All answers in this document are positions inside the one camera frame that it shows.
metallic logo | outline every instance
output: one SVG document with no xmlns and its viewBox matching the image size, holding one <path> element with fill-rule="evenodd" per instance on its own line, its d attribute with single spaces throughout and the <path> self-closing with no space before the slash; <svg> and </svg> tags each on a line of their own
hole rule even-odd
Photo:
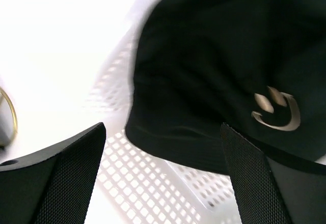
<svg viewBox="0 0 326 224">
<path fill-rule="evenodd" d="M 273 126 L 269 125 L 262 120 L 262 114 L 256 111 L 252 111 L 251 116 L 254 117 L 259 123 L 268 126 L 272 129 L 279 130 L 279 131 L 294 131 L 296 130 L 301 123 L 300 111 L 299 106 L 294 99 L 294 97 L 287 93 L 282 93 L 276 90 L 275 88 L 268 87 L 269 93 L 274 100 L 275 103 L 281 105 L 283 107 L 290 107 L 291 111 L 291 120 L 285 126 Z M 263 95 L 255 93 L 255 100 L 259 107 L 269 113 L 274 113 L 274 108 L 270 101 Z"/>
</svg>

white surface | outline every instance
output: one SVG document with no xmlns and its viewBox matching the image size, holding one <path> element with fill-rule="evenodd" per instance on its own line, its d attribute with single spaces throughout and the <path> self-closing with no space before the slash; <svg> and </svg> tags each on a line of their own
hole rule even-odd
<svg viewBox="0 0 326 224">
<path fill-rule="evenodd" d="M 135 30 L 155 1 L 0 0 L 0 77 L 18 116 L 1 161 L 104 121 L 86 224 L 240 224 L 227 177 L 152 157 L 123 135 Z"/>
</svg>

black fabric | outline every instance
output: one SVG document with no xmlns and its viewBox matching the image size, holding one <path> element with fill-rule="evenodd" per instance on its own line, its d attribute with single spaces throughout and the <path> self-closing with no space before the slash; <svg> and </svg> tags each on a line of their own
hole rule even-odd
<svg viewBox="0 0 326 224">
<path fill-rule="evenodd" d="M 227 125 L 221 137 L 242 224 L 293 224 L 264 153 Z"/>
<path fill-rule="evenodd" d="M 296 156 L 326 153 L 326 0 L 161 0 L 148 17 L 135 56 L 129 140 L 146 152 L 227 173 L 220 126 Z M 274 103 L 267 86 L 292 95 L 301 113 Z M 264 112 L 254 94 L 267 97 Z"/>
<path fill-rule="evenodd" d="M 324 224 L 326 165 L 221 127 L 242 224 Z"/>
<path fill-rule="evenodd" d="M 0 164 L 1 224 L 84 224 L 106 140 L 98 123 Z"/>
</svg>

laundry basket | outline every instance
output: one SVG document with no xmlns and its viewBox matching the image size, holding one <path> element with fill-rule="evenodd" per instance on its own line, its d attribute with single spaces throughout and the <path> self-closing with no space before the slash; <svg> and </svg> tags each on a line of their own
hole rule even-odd
<svg viewBox="0 0 326 224">
<path fill-rule="evenodd" d="M 135 5 L 141 9 L 138 18 L 129 15 L 133 23 L 101 67 L 84 104 L 107 128 L 97 185 L 125 224 L 240 224 L 229 177 L 153 157 L 124 134 L 135 45 L 148 2 L 155 0 L 145 1 L 146 7 L 141 5 L 144 1 Z"/>
</svg>

metal hoop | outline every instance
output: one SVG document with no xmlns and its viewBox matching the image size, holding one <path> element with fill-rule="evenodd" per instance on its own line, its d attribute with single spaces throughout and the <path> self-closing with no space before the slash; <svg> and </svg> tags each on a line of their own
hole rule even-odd
<svg viewBox="0 0 326 224">
<path fill-rule="evenodd" d="M 17 115 L 16 115 L 16 111 L 15 111 L 15 108 L 14 108 L 14 105 L 12 104 L 8 94 L 5 92 L 5 90 L 0 87 L 0 94 L 2 95 L 0 97 L 0 105 L 2 104 L 2 102 L 4 101 L 4 99 L 7 101 L 8 105 L 9 105 L 9 108 L 10 108 L 10 111 L 11 111 L 11 115 L 12 115 L 12 119 L 13 119 L 13 126 L 14 126 L 14 129 L 13 129 L 13 133 L 10 137 L 10 142 L 9 144 L 11 144 L 16 136 L 17 136 L 17 133 L 18 133 L 18 123 L 17 123 Z"/>
</svg>

